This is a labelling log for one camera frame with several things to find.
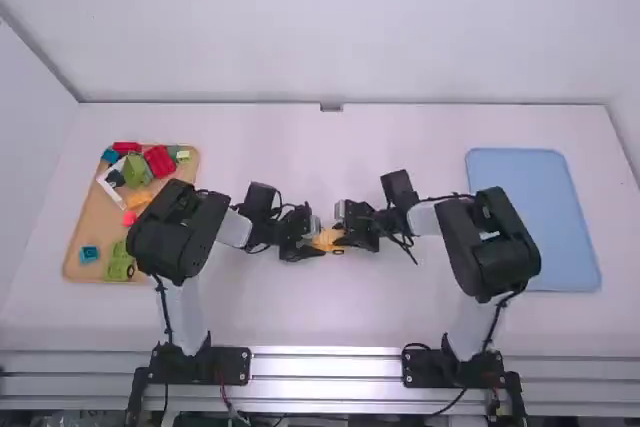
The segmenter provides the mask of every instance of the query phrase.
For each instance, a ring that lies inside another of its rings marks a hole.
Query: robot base
[[[194,356],[184,355],[172,344],[158,344],[148,367],[139,367],[133,375],[125,425],[135,427],[142,411],[142,398],[149,384],[234,385],[249,383],[251,350],[247,347],[211,346],[208,334]]]
[[[416,347],[416,344],[409,344],[402,350],[402,382],[409,389],[505,387],[505,371],[499,352],[484,352],[468,362],[458,362],[446,350]]]

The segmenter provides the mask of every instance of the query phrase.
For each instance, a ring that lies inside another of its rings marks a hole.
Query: wire
[[[418,203],[422,202],[439,202],[441,200],[447,199],[471,199],[474,200],[476,198],[475,195],[472,194],[459,194],[458,192],[452,192],[449,195],[441,195],[438,197],[427,197],[426,199],[420,199]]]
[[[411,247],[415,245],[411,236],[408,236],[406,233],[402,233],[402,240],[398,239],[396,236],[391,234],[387,229],[385,229],[380,222],[374,217],[358,217],[358,219],[362,220],[370,220],[376,226],[376,228],[384,234],[384,236],[389,239],[391,242],[399,246],[405,254],[409,256],[409,258],[413,261],[414,264],[418,265],[418,261],[413,256],[413,252],[411,252]]]
[[[495,333],[496,327],[498,325],[498,320],[500,319],[500,313],[507,306],[509,301],[511,299],[513,299],[515,296],[520,295],[523,292],[523,290],[524,289],[518,289],[516,291],[511,292],[509,295],[504,297],[502,300],[500,300],[496,304],[496,310],[495,310],[495,313],[493,315],[493,319],[491,320],[491,326],[489,327],[489,331],[487,332],[487,336],[485,337],[484,341],[482,342],[482,350],[481,350],[482,353],[486,352],[487,349],[489,348],[489,345],[491,345],[493,343],[493,334]],[[420,342],[412,342],[410,344],[407,344],[407,345],[404,346],[404,349],[411,348],[411,347],[419,347],[419,348],[424,349],[424,350],[431,350],[431,347],[429,347],[426,344],[420,343]],[[425,415],[424,418],[428,419],[428,418],[437,417],[438,415],[444,414],[446,411],[448,411],[454,405],[456,405],[460,401],[460,399],[462,399],[464,394],[466,394],[467,390],[469,390],[469,388],[468,387],[464,387],[460,391],[460,393],[458,393],[458,395],[456,395],[454,397],[454,399],[451,402],[449,402],[447,405],[445,405],[440,410],[436,410],[435,412],[432,412],[431,414]]]
[[[524,289],[519,289],[511,292],[509,295],[504,297],[500,302],[496,304],[496,311],[493,314],[493,319],[491,320],[491,326],[489,327],[489,332],[487,333],[487,337],[482,342],[482,351],[486,352],[489,348],[489,345],[493,343],[493,334],[495,333],[496,327],[498,326],[498,320],[500,319],[500,313],[502,309],[504,309],[509,301],[513,299],[515,296],[520,295]]]
[[[241,415],[240,412],[235,409],[235,407],[233,406],[233,404],[229,400],[229,397],[227,397],[227,389],[226,389],[225,384],[224,384],[224,379],[222,377],[222,372],[220,370],[218,370],[217,373],[218,373],[218,381],[220,382],[220,397],[222,397],[222,401],[224,402],[224,406],[227,408],[227,413],[229,414],[229,418],[232,419],[232,420],[237,419],[240,422],[242,422],[243,424],[251,427],[251,420],[249,419],[249,417],[245,416],[245,415]]]
[[[164,323],[166,325],[165,334],[169,337],[169,343],[173,344],[173,329],[171,328],[171,319],[169,318],[169,309],[167,307],[167,288],[160,280],[158,274],[151,274],[151,277],[157,282],[158,286],[156,287],[156,292],[160,293],[160,303],[162,304],[162,315],[164,316]],[[160,418],[160,425],[162,425],[162,420],[164,419],[165,414],[167,413],[167,406],[169,405],[169,384],[164,384],[164,407],[162,408],[162,417]]]
[[[271,247],[271,244],[267,244],[263,248],[258,250],[245,250],[245,252],[247,254],[259,254],[260,252],[264,252],[265,250],[267,250],[269,247]]]
[[[156,287],[156,292],[160,293],[160,302],[162,304],[162,315],[164,316],[164,323],[166,325],[164,333],[167,334],[167,336],[169,337],[169,343],[173,344],[173,329],[171,328],[171,320],[169,319],[169,309],[167,307],[167,295],[165,293],[167,288],[162,283],[162,280],[160,280],[160,277],[158,277],[158,274],[155,274],[155,273],[151,274],[151,277],[153,277],[153,279],[158,284],[158,286]]]
[[[167,414],[168,405],[169,405],[169,384],[164,384],[164,407],[162,407],[162,417],[160,418],[160,425],[162,425],[164,416]]]
[[[437,417],[439,415],[444,414],[447,410],[451,409],[454,405],[456,405],[460,399],[462,399],[462,397],[464,396],[464,394],[467,393],[467,390],[469,390],[468,387],[463,388],[460,393],[458,395],[456,395],[454,397],[454,399],[449,402],[447,405],[445,405],[443,408],[441,408],[440,410],[436,410],[435,412],[431,412],[430,414],[427,414],[425,416],[423,416],[423,418],[425,419],[431,419],[433,417]]]

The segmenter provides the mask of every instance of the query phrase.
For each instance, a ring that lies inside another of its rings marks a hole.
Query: green lego brick
[[[149,178],[147,169],[149,169],[149,166],[144,160],[144,157],[139,154],[127,155],[127,159],[122,166],[122,175],[124,181],[127,183],[127,187],[136,189],[141,185],[148,185],[153,177]]]
[[[134,258],[127,254],[125,241],[120,240],[113,244],[111,258],[104,273],[104,280],[109,282],[126,282],[135,272]]]
[[[169,156],[173,159],[174,162],[178,162],[178,152],[182,150],[182,147],[179,145],[167,145],[167,152],[169,152]]]

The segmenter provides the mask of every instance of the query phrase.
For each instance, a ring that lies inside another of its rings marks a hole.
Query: yellow lego brick
[[[127,208],[129,210],[136,209],[142,205],[146,205],[153,200],[153,194],[148,190],[136,192],[127,198]]]

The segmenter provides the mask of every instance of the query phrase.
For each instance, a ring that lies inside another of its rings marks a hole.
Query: yellow object
[[[324,229],[313,238],[311,245],[325,252],[344,251],[344,247],[333,245],[340,237],[344,237],[344,229]]]
[[[127,208],[129,210],[136,209],[141,205],[146,205],[153,200],[153,194],[148,190],[136,192],[131,197],[127,198]]]

